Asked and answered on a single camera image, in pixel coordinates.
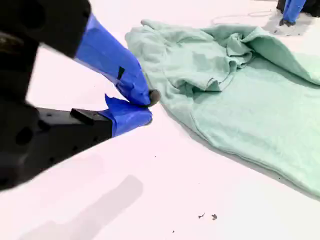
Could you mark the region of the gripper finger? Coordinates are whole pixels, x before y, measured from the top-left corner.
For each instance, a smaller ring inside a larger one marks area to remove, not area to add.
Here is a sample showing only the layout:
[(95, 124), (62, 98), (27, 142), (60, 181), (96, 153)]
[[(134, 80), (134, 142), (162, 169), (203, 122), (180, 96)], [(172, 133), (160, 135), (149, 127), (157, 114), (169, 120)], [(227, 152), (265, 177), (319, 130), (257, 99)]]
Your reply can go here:
[(41, 108), (37, 130), (37, 171), (152, 121), (147, 107), (105, 97), (107, 108), (71, 111)]
[(287, 24), (287, 15), (289, 10), (289, 1), (288, 0), (279, 0), (278, 1), (278, 9), (282, 13), (281, 20), (279, 21), (279, 26), (282, 27), (283, 25)]
[(0, 3), (1, 87), (22, 100), (39, 45), (46, 45), (104, 75), (132, 104), (151, 107), (160, 99), (149, 89), (136, 57), (96, 19), (87, 0), (3, 0)]
[(296, 20), (302, 10), (301, 0), (290, 0), (287, 6), (287, 25), (293, 26), (296, 24)]

